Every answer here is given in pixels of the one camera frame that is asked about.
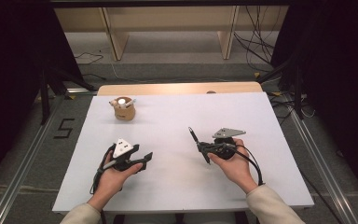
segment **person's right hand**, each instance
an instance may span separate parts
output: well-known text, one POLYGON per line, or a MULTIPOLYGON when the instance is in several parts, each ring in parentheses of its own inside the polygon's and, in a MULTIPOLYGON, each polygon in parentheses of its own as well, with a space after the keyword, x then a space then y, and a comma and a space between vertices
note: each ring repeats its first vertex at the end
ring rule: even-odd
MULTIPOLYGON (((249 153, 243 147, 243 141, 238 138, 234 138, 234 142, 237 146, 237 150, 243 155, 249 157, 249 153)), ((253 189, 257 188, 257 184, 253 180, 249 170, 249 162, 242 156, 236 153, 230 159, 223 160, 213 153, 208 153, 208 157, 223 170, 229 180, 236 183, 243 191, 245 191, 245 193, 249 193, 253 189)))

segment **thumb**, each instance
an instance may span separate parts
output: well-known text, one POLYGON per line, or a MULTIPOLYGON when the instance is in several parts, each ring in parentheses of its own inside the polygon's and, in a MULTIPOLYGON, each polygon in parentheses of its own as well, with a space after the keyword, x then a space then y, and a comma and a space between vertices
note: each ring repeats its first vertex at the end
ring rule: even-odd
POLYGON ((130 175, 134 175, 136 174, 136 172, 138 172, 142 167, 144 166, 143 163, 139 162, 136 164, 133 164, 132 167, 128 168, 127 170, 123 171, 123 173, 129 177, 130 175))
POLYGON ((224 162, 223 159, 219 158, 218 156, 214 155, 213 153, 208 153, 208 157, 209 157, 209 159, 211 159, 211 161, 216 163, 218 166, 220 166, 224 162))

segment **person's left hand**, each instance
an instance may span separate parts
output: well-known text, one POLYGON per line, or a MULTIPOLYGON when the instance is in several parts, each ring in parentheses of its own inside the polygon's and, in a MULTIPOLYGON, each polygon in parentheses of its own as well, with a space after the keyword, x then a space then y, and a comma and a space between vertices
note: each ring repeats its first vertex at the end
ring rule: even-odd
MULTIPOLYGON (((113 151, 109 152, 104 164, 110 162, 112 153, 113 151)), ((121 190, 126 179, 131 175, 136 174, 142 168, 142 166, 142 163, 136 163, 129 169, 122 172, 115 170, 114 168, 105 170, 101 175, 97 190, 94 192, 94 195, 87 203, 98 211, 102 211, 109 200, 121 190)))

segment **gray floor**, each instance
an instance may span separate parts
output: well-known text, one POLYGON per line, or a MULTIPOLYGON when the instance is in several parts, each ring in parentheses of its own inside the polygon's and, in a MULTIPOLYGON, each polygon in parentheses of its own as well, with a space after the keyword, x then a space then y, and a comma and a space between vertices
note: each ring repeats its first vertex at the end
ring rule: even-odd
MULTIPOLYGON (((248 33, 241 33, 241 35, 250 36, 248 33)), ((272 33, 268 37, 270 44, 274 44, 276 36, 276 33, 272 33)), ((96 87, 114 83, 255 80, 255 73, 259 71, 254 70, 248 62, 254 63, 257 68, 263 70, 270 69, 256 57, 251 57, 250 54, 246 57, 246 51, 237 41, 233 43, 230 59, 223 60, 216 33, 134 33, 131 34, 120 62, 112 62, 104 34, 67 34, 67 37, 75 55, 83 52, 103 55, 103 58, 92 64, 87 63, 100 56, 84 54, 77 59, 82 74, 106 78, 103 80, 93 75, 84 76, 89 84, 96 87)), ((271 81, 262 87, 264 91, 276 91, 276 84, 277 81, 271 81)), ((77 88, 72 83, 67 83, 67 86, 77 88)), ((62 215, 51 212, 51 207, 71 160, 92 97, 89 94, 71 95, 73 95, 72 98, 68 97, 62 102, 59 101, 61 98, 51 100, 51 103, 57 106, 54 120, 20 184, 21 187, 14 197, 13 204, 9 205, 4 218, 5 223, 58 223, 62 219, 62 215), (58 131, 63 119, 74 119, 65 123, 73 130, 69 138, 54 138, 54 136, 66 134, 66 132, 58 131)), ((274 100, 285 101, 286 99, 281 96, 274 100)), ((310 106, 304 109, 307 114, 312 112, 310 106)), ((275 112, 277 117, 284 117, 289 110, 285 106, 278 106, 275 107, 275 112)), ((37 99, 28 117, 17 137, 16 145, 7 153, 0 165, 0 200, 21 167, 22 159, 29 153, 28 149, 33 145, 34 137, 40 128, 41 104, 37 99)), ((335 197, 318 171, 318 166, 310 155, 303 136, 296 126, 296 120, 293 118, 289 116, 287 119, 277 119, 282 123, 283 133, 296 163, 310 183, 320 191, 327 204, 333 208, 334 213, 339 216, 342 212, 339 208, 337 209, 335 197)), ((309 129, 323 158, 328 161, 329 170, 358 219, 356 177, 345 159, 338 156, 338 148, 331 140, 324 123, 317 117, 317 113, 311 118, 305 117, 303 123, 309 129)), ((321 196, 308 181, 306 183, 315 205, 309 209, 296 210, 297 213, 307 223, 337 223, 321 196)), ((248 216, 251 223, 255 223, 255 217, 249 212, 248 216)))

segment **table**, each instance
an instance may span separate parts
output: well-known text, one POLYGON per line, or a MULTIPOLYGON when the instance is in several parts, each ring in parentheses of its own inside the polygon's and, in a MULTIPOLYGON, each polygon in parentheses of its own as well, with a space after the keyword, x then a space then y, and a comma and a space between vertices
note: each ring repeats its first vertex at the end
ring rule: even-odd
MULTIPOLYGON (((290 206, 313 206, 268 97, 257 85, 182 83, 101 88, 101 94, 91 102, 53 212, 66 213, 90 198, 99 162, 119 137, 140 144, 132 159, 153 151, 153 160, 145 171, 126 181, 104 211, 144 214, 246 209, 241 189, 228 181, 218 166, 208 165, 197 151, 189 126, 205 142, 212 142, 212 135, 222 127, 245 130, 247 134, 240 138, 256 157, 263 180, 290 206), (123 93, 137 99, 132 121, 115 119, 108 104, 123 93)), ((257 178, 254 169, 252 175, 257 178)))

